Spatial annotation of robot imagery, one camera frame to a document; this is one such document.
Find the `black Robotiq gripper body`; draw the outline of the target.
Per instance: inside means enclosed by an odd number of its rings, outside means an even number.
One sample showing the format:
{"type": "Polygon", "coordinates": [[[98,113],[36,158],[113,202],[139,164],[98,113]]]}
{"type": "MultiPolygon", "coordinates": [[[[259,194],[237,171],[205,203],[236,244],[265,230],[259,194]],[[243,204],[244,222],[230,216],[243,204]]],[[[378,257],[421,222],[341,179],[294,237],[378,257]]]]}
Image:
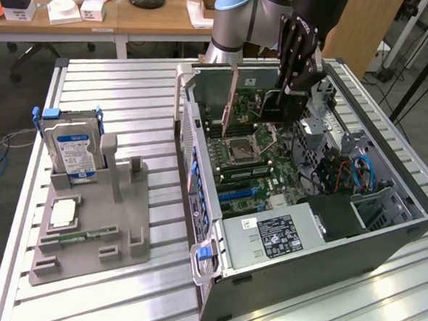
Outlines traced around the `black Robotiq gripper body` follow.
{"type": "Polygon", "coordinates": [[[296,57],[305,61],[324,48],[329,31],[337,25],[349,0],[292,0],[293,41],[298,43],[296,57]]]}

